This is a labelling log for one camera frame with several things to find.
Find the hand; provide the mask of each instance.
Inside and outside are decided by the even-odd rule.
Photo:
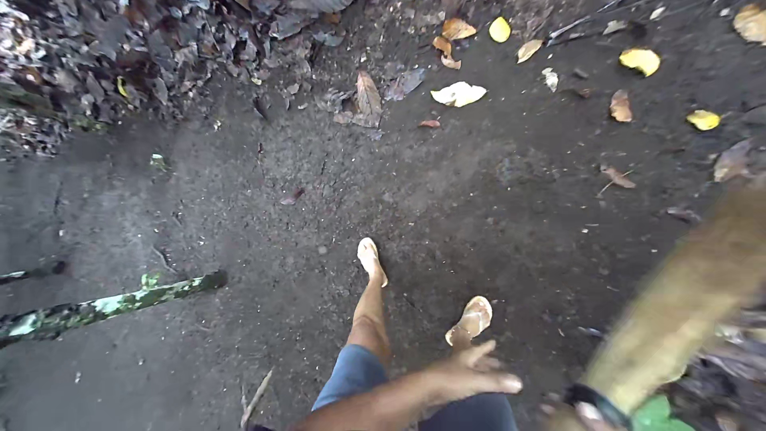
[[[489,352],[496,342],[461,350],[445,360],[426,368],[427,381],[436,388],[435,404],[462,400],[485,392],[518,393],[522,381],[517,376],[499,371],[501,363]]]

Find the blue shorts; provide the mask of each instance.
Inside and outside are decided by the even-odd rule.
[[[316,398],[312,411],[364,393],[388,382],[385,368],[370,350],[349,344],[338,355],[332,376]],[[482,393],[442,407],[432,417],[420,422],[420,431],[517,431],[513,411],[505,394]]]

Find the yellow leaf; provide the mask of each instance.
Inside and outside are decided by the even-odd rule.
[[[441,26],[441,35],[449,41],[467,38],[476,34],[476,29],[460,18],[450,18]]]
[[[128,97],[128,92],[125,91],[125,78],[124,77],[117,77],[117,90],[120,94],[123,95],[123,97]]]
[[[524,61],[527,61],[532,56],[532,54],[534,54],[535,52],[537,52],[538,49],[540,49],[541,46],[542,46],[542,41],[540,39],[535,39],[523,44],[522,47],[519,48],[519,52],[516,53],[516,56],[519,57],[516,63],[518,64],[518,63],[523,63]]]
[[[707,110],[696,110],[686,116],[686,120],[700,130],[715,129],[721,123],[721,117]]]
[[[486,88],[471,85],[465,81],[456,82],[439,91],[431,91],[431,96],[440,104],[448,107],[462,107],[482,98],[486,94]]]
[[[505,18],[499,16],[495,21],[492,21],[492,24],[489,26],[489,36],[495,42],[502,44],[511,36],[511,26],[508,25]]]
[[[612,96],[612,102],[609,105],[612,117],[621,123],[633,121],[633,112],[630,110],[630,101],[627,98],[627,91],[617,90]]]
[[[660,68],[660,56],[650,49],[631,48],[620,54],[620,63],[648,77]]]
[[[734,17],[734,29],[748,42],[766,45],[766,11],[747,5]]]

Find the dark soil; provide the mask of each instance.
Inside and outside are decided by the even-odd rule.
[[[394,2],[357,1],[342,16],[353,39],[317,55],[317,73],[330,80],[288,111],[277,90],[292,82],[277,72],[264,82],[268,121],[254,113],[251,88],[221,75],[209,85],[209,115],[178,125],[130,118],[73,138],[55,159],[2,165],[0,272],[68,265],[2,286],[0,313],[133,290],[150,270],[166,281],[218,268],[231,278],[213,294],[0,351],[9,430],[234,429],[242,386],[251,396],[271,367],[257,420],[285,428],[309,411],[345,342],[365,286],[356,246],[367,235],[391,279],[392,374],[447,354],[444,332],[483,294],[495,313],[482,338],[497,339],[499,356],[523,376],[512,405],[522,429],[537,429],[542,394],[578,378],[597,345],[578,327],[608,329],[689,229],[665,209],[704,213],[722,191],[710,182],[709,155],[753,134],[738,118],[766,103],[766,48],[744,43],[731,17],[719,16],[738,3],[674,2],[645,38],[584,38],[521,65],[520,37],[497,44],[486,23],[523,5],[469,3],[479,34],[456,50],[463,68],[453,71],[428,47],[435,26],[410,35],[407,22],[389,18],[382,27],[376,13]],[[646,20],[654,3],[615,19]],[[600,5],[557,8],[544,29]],[[662,56],[651,77],[619,65],[637,45]],[[373,48],[360,63],[365,47]],[[379,141],[316,109],[314,95],[351,89],[357,67],[380,83],[375,71],[387,61],[430,70],[403,101],[384,104]],[[555,94],[545,67],[559,73]],[[573,77],[575,67],[590,79]],[[489,92],[462,108],[431,99],[429,90],[456,81]],[[581,99],[574,87],[593,95]],[[621,88],[633,123],[609,117]],[[694,130],[684,117],[695,109],[724,114],[722,125]],[[436,118],[441,129],[417,127]],[[149,165],[152,153],[169,173]],[[637,188],[612,186],[597,199],[608,182],[602,163],[632,170]],[[295,205],[280,204],[300,187]]]

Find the ground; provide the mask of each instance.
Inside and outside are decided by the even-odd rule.
[[[565,4],[545,28],[600,4]],[[525,382],[512,398],[521,429],[538,429],[542,394],[577,379],[597,346],[578,327],[608,329],[689,230],[665,209],[704,213],[723,190],[711,183],[709,155],[746,137],[738,116],[766,102],[764,49],[719,16],[729,4],[689,4],[651,23],[643,40],[585,38],[517,65],[518,36],[497,44],[486,35],[495,14],[514,9],[477,2],[479,35],[456,52],[459,71],[427,47],[435,27],[417,38],[389,29],[381,53],[429,71],[403,101],[384,104],[377,141],[313,103],[296,108],[321,86],[287,111],[271,104],[265,121],[249,90],[221,74],[209,84],[209,115],[178,124],[136,115],[74,136],[54,159],[2,165],[0,272],[55,258],[68,265],[2,286],[0,313],[133,290],[152,270],[166,281],[218,268],[230,276],[214,293],[3,349],[7,429],[233,429],[242,387],[251,395],[270,368],[257,422],[284,429],[309,411],[345,342],[365,286],[356,246],[368,235],[391,279],[391,373],[445,355],[444,332],[483,294],[494,319],[482,338],[498,340],[498,356]],[[364,10],[354,4],[342,25],[371,34]],[[337,86],[352,88],[365,67],[358,39],[316,60],[338,72]],[[662,56],[651,77],[617,61],[636,44]],[[555,94],[545,67],[559,73]],[[590,78],[573,77],[575,67]],[[279,75],[270,79],[276,88]],[[454,108],[428,93],[462,80],[488,94]],[[609,117],[621,88],[632,123]],[[694,130],[684,117],[699,108],[726,114],[722,125]],[[426,119],[442,127],[417,127]],[[169,172],[149,165],[152,153]],[[637,187],[612,186],[598,199],[608,183],[601,164],[632,170]],[[294,206],[280,204],[299,187],[306,193]]]

